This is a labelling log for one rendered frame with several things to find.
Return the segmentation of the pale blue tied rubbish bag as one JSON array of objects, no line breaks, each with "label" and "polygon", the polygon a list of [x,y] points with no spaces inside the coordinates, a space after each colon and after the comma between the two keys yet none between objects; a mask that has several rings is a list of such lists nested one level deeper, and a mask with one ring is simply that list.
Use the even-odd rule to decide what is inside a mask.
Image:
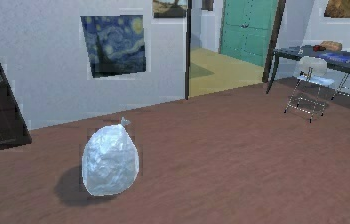
[{"label": "pale blue tied rubbish bag", "polygon": [[135,182],[139,173],[138,150],[121,118],[117,125],[97,130],[85,145],[82,155],[82,179],[92,196],[116,195]]}]

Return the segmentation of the blue starry night painting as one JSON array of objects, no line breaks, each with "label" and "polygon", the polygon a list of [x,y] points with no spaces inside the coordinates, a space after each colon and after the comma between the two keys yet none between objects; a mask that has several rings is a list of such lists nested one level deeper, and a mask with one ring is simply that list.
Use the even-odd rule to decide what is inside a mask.
[{"label": "blue starry night painting", "polygon": [[93,78],[145,72],[142,15],[81,16]]}]

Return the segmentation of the brown landscape painting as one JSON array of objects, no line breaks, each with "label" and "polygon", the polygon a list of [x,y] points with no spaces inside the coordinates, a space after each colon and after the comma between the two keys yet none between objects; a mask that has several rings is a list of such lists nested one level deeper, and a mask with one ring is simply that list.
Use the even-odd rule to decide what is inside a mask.
[{"label": "brown landscape painting", "polygon": [[152,11],[155,18],[184,18],[188,0],[153,0]]}]

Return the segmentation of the teal room door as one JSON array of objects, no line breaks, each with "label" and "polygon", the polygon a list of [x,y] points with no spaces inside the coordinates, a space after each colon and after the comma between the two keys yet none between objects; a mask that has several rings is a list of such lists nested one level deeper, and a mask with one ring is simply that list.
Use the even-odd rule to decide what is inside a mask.
[{"label": "teal room door", "polygon": [[220,53],[263,67],[278,0],[224,0]]}]

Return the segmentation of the white metal-framed chair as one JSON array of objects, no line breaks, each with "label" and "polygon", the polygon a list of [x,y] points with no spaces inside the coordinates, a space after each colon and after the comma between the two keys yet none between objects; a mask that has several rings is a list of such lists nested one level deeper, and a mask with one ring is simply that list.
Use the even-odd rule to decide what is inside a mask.
[{"label": "white metal-framed chair", "polygon": [[[284,112],[290,108],[310,115],[309,122],[313,121],[314,115],[324,115],[326,103],[319,101],[319,95],[323,87],[329,87],[334,83],[333,79],[326,78],[327,62],[322,58],[303,56],[298,61],[299,74],[296,76],[297,83],[288,98]],[[309,84],[317,88],[314,99],[304,96],[303,91]]]},{"label": "white metal-framed chair", "polygon": [[332,95],[331,99],[334,99],[338,95],[346,96],[350,98],[350,87],[346,85],[348,82],[348,78],[350,77],[349,73],[346,73],[338,87],[335,89],[334,94]]}]

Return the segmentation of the brown bread loaf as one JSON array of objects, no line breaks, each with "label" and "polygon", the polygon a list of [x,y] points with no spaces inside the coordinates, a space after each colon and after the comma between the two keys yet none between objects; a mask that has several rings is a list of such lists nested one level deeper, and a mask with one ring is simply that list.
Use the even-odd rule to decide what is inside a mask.
[{"label": "brown bread loaf", "polygon": [[342,50],[342,44],[335,41],[323,41],[321,43],[322,47],[325,47],[329,51],[341,51]]}]

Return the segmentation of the blue book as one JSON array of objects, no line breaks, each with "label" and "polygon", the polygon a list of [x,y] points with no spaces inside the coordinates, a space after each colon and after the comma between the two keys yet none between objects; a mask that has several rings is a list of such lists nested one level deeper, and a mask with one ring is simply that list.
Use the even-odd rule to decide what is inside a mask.
[{"label": "blue book", "polygon": [[323,53],[323,54],[320,54],[319,57],[324,60],[329,60],[333,62],[350,63],[349,55],[341,55],[338,53]]}]

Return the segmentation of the dark grey table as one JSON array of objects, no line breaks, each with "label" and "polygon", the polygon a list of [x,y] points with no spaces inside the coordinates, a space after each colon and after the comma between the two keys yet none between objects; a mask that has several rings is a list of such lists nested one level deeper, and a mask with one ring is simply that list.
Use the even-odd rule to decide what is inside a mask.
[{"label": "dark grey table", "polygon": [[[271,90],[271,87],[276,77],[276,73],[278,71],[280,58],[299,61],[304,56],[320,58],[319,55],[323,53],[338,53],[341,55],[350,56],[350,52],[345,52],[345,51],[334,52],[334,51],[325,50],[325,51],[315,52],[313,51],[313,47],[311,45],[305,45],[302,47],[288,47],[288,48],[274,49],[273,56],[272,56],[272,72],[269,75],[269,81],[268,81],[266,93],[269,93],[269,91]],[[325,60],[325,61],[327,62],[328,69],[350,74],[350,63],[339,63],[339,62],[333,62],[329,60]]]}]

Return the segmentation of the orange brown framed painting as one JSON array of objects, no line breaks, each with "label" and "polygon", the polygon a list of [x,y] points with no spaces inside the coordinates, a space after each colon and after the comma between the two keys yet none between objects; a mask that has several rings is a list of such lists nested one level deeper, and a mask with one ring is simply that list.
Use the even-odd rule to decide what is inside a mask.
[{"label": "orange brown framed painting", "polygon": [[350,0],[328,0],[324,16],[329,18],[350,18]]}]

